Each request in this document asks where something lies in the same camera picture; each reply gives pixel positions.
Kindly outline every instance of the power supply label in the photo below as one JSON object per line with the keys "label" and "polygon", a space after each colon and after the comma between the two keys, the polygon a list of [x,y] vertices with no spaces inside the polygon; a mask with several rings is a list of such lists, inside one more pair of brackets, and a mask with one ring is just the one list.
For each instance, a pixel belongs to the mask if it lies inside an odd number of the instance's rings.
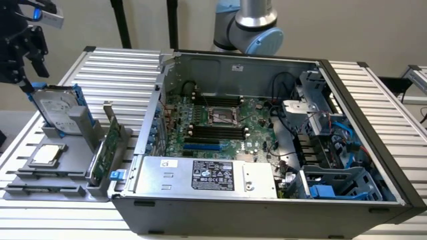
{"label": "power supply label", "polygon": [[191,187],[196,190],[233,191],[233,163],[192,161]]}

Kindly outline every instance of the cpu socket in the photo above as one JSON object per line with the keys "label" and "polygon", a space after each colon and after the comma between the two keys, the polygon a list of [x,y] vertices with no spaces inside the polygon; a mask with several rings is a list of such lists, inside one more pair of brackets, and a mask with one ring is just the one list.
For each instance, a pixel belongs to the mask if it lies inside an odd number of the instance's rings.
{"label": "cpu socket", "polygon": [[208,124],[237,125],[236,108],[208,108]]}

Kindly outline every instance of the green circuit board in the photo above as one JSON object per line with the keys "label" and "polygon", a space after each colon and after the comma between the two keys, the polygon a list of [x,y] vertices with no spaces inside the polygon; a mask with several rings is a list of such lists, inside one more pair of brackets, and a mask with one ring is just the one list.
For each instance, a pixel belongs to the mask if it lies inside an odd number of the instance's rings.
{"label": "green circuit board", "polygon": [[[268,159],[268,153],[264,151],[263,143],[269,146],[275,141],[275,132],[269,126],[269,108],[264,107],[264,103],[257,98],[244,98],[244,102],[235,108],[232,107],[216,107],[201,106],[191,103],[189,97],[180,97],[173,95],[168,97],[167,108],[169,111],[168,122],[168,145],[165,149],[165,156],[168,157],[188,157],[183,156],[183,152],[187,150],[184,147],[184,139],[189,138],[188,127],[192,123],[196,126],[227,126],[236,128],[248,128],[249,136],[244,140],[240,139],[219,139],[220,151],[209,150],[192,150],[192,158],[208,158],[208,159],[239,159],[239,155],[253,155],[256,162],[275,162],[276,160]],[[235,124],[229,122],[221,123],[221,119],[216,118],[216,122],[209,123],[209,110],[216,109],[235,110]]]}
{"label": "green circuit board", "polygon": [[89,183],[97,186],[109,172],[115,153],[117,149],[117,143],[120,140],[120,124],[116,117],[111,119],[109,129],[105,135],[105,140],[103,141],[100,148],[93,155],[93,159],[88,171]]}

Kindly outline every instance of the blue pcie slot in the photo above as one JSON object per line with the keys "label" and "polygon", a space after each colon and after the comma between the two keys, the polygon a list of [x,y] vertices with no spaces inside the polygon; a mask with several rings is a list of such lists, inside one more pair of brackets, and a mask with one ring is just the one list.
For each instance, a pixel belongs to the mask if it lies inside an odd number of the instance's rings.
{"label": "blue pcie slot", "polygon": [[220,152],[221,151],[221,146],[220,145],[184,144],[183,149]]}

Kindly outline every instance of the motherboard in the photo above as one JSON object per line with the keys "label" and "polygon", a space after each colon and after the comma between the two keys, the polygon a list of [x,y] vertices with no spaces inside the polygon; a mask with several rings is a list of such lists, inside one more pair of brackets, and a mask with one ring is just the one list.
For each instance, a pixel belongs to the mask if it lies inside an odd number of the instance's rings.
{"label": "motherboard", "polygon": [[275,162],[268,154],[276,136],[265,101],[249,97],[192,98],[168,96],[165,156]]}

